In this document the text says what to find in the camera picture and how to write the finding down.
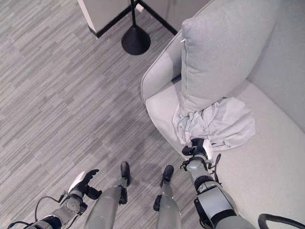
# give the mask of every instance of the white wall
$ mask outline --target white wall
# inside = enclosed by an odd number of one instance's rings
[[[130,5],[130,0],[78,0],[90,28],[100,31]]]
[[[143,0],[177,31],[182,22],[192,17],[210,0]]]
[[[177,31],[210,0],[143,0]],[[88,25],[95,32],[104,28],[130,5],[130,0],[78,0]]]

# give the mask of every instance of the chair armrest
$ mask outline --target chair armrest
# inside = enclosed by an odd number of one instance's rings
[[[181,31],[170,41],[162,53],[144,74],[141,81],[141,95],[146,99],[156,94],[168,82],[181,73]]]

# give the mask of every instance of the black pole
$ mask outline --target black pole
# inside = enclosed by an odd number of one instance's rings
[[[122,47],[131,55],[140,55],[146,52],[151,45],[149,35],[137,26],[135,22],[134,1],[131,1],[132,26],[122,37]]]
[[[136,26],[136,23],[135,23],[135,13],[134,13],[134,1],[130,0],[130,2],[131,2],[131,6],[132,6],[132,25]]]

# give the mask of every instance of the lamp base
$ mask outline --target lamp base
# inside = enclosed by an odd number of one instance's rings
[[[149,35],[137,25],[133,25],[122,37],[122,47],[131,55],[146,52],[151,45]]]

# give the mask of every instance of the gray pillow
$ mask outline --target gray pillow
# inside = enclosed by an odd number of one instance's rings
[[[183,116],[210,106],[248,76],[272,32],[280,2],[231,0],[182,23]]]

